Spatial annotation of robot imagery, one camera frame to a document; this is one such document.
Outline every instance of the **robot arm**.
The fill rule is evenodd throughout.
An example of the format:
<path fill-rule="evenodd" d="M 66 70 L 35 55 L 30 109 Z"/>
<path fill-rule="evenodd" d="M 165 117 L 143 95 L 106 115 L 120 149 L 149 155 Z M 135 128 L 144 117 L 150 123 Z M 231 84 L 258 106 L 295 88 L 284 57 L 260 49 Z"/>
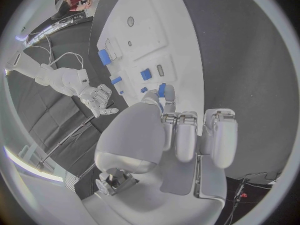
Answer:
<path fill-rule="evenodd" d="M 76 70 L 62 67 L 54 70 L 49 65 L 40 65 L 23 51 L 17 51 L 5 68 L 33 78 L 43 86 L 50 85 L 54 90 L 64 95 L 78 96 L 96 118 L 100 115 L 115 114 L 119 111 L 117 108 L 106 109 L 112 91 L 104 84 L 97 88 L 91 87 L 85 69 Z"/>

